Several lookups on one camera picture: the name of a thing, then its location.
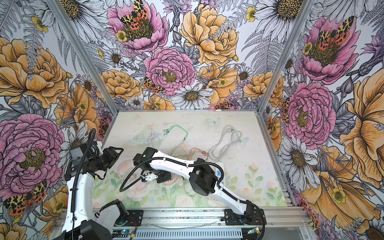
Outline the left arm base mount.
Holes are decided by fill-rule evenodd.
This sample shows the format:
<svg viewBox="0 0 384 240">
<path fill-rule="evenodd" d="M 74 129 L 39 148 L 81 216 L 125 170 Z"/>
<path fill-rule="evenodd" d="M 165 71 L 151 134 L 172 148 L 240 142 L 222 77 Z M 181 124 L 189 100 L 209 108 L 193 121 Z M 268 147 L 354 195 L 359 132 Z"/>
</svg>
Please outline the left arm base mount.
<svg viewBox="0 0 384 240">
<path fill-rule="evenodd" d="M 126 210 L 123 214 L 122 227 L 140 227 L 143 221 L 143 210 Z"/>
</svg>

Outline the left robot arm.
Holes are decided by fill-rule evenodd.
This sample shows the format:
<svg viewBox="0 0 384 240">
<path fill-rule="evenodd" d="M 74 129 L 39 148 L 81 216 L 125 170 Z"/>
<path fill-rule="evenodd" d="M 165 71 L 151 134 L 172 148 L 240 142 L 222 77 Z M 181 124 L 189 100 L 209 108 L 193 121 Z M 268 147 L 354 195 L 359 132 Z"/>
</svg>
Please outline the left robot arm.
<svg viewBox="0 0 384 240">
<path fill-rule="evenodd" d="M 123 203 L 116 199 L 93 212 L 92 191 L 95 179 L 102 180 L 99 171 L 107 172 L 124 151 L 122 148 L 102 149 L 94 140 L 96 129 L 91 129 L 86 142 L 70 150 L 72 160 L 64 178 L 69 189 L 68 210 L 58 240 L 115 240 L 122 236 L 114 232 L 116 224 L 128 218 Z"/>
</svg>

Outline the white blue power strip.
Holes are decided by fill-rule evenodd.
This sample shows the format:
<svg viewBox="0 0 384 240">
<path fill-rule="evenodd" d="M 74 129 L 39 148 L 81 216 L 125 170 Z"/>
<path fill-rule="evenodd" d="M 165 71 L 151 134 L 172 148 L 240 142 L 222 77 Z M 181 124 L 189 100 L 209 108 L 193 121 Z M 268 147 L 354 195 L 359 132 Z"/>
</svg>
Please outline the white blue power strip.
<svg viewBox="0 0 384 240">
<path fill-rule="evenodd" d="M 215 167 L 216 176 L 218 177 L 218 179 L 223 178 L 222 181 L 224 182 L 224 179 L 225 179 L 225 177 L 223 177 L 223 171 L 225 170 L 224 163 L 222 163 L 222 162 L 217 162 L 216 164 L 217 164 L 218 166 L 220 166 L 220 168 L 222 169 L 222 171 L 221 171 L 220 169 L 218 169 L 217 167 Z"/>
</svg>

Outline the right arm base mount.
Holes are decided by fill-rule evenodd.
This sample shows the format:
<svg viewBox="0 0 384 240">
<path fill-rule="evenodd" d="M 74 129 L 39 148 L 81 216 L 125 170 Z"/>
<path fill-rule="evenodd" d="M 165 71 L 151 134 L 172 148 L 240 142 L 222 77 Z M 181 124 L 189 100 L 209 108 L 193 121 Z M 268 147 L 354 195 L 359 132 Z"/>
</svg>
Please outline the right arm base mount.
<svg viewBox="0 0 384 240">
<path fill-rule="evenodd" d="M 231 209 L 225 209 L 221 221 L 224 222 L 226 226 L 262 226 L 263 224 L 267 224 L 266 216 L 262 209 L 259 211 L 253 209 L 251 211 L 246 211 L 245 213 L 245 215 L 239 215 L 235 214 Z"/>
</svg>

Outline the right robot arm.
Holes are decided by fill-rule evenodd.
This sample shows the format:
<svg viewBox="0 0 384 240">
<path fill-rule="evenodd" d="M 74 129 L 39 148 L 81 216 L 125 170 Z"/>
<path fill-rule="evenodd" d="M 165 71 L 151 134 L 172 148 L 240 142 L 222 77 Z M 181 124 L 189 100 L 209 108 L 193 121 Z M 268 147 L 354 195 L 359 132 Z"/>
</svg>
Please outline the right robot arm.
<svg viewBox="0 0 384 240">
<path fill-rule="evenodd" d="M 164 182 L 163 175 L 178 175 L 189 181 L 195 193 L 206 197 L 213 196 L 229 207 L 222 218 L 227 226 L 264 227 L 267 224 L 264 210 L 251 201 L 237 196 L 224 185 L 224 169 L 216 163 L 207 162 L 201 158 L 195 161 L 182 160 L 150 147 L 147 147 L 142 154 L 136 154 L 133 162 L 135 168 L 124 179 L 120 192 L 128 190 L 140 181 L 137 179 L 126 185 L 138 169 L 149 173 L 147 176 L 143 176 L 144 181 L 147 182 L 152 176 L 155 176 L 157 182 L 162 183 Z"/>
</svg>

